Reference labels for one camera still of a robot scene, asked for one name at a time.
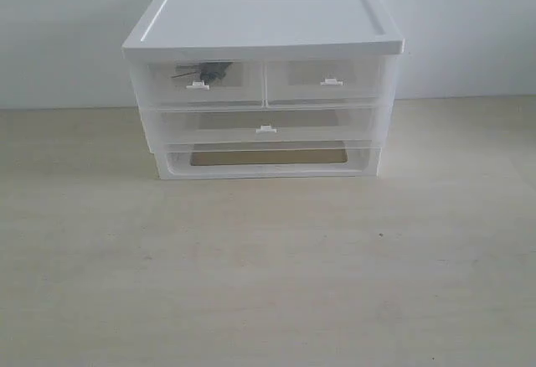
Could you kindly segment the key bunch with blue tag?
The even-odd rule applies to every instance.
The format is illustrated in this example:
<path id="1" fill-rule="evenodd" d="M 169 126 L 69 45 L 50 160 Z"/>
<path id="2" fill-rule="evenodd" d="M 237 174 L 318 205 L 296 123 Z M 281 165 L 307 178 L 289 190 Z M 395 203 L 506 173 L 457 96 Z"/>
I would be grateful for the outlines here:
<path id="1" fill-rule="evenodd" d="M 217 80 L 222 80 L 228 68 L 233 62 L 208 62 L 193 65 L 176 65 L 173 79 L 196 75 L 200 81 L 209 85 Z"/>

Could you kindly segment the clear bottom wide drawer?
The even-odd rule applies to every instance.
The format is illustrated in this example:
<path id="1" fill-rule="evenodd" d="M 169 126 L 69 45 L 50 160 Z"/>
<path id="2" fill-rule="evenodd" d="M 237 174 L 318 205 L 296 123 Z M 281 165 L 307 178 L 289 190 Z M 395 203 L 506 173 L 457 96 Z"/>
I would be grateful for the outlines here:
<path id="1" fill-rule="evenodd" d="M 194 146 L 159 152 L 154 157 L 159 177 L 164 180 L 356 177 L 376 176 L 381 152 L 380 148 L 326 142 L 322 147 L 208 151 Z"/>

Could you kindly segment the white plastic drawer cabinet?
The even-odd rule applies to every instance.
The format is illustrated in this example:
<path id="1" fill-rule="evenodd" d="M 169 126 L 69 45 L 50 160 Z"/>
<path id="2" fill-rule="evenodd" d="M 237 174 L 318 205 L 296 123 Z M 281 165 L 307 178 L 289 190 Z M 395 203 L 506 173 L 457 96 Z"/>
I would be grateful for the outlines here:
<path id="1" fill-rule="evenodd" d="M 384 149 L 405 41 L 380 0 L 152 0 L 122 45 L 150 153 L 220 148 L 322 147 L 341 142 Z M 265 66 L 270 62 L 380 58 L 381 90 L 374 100 L 324 106 L 270 106 Z M 152 96 L 148 66 L 156 63 L 256 62 L 262 65 L 260 106 L 182 108 L 160 106 Z M 375 134 L 369 139 L 297 142 L 162 143 L 151 113 L 304 111 L 374 108 Z"/>

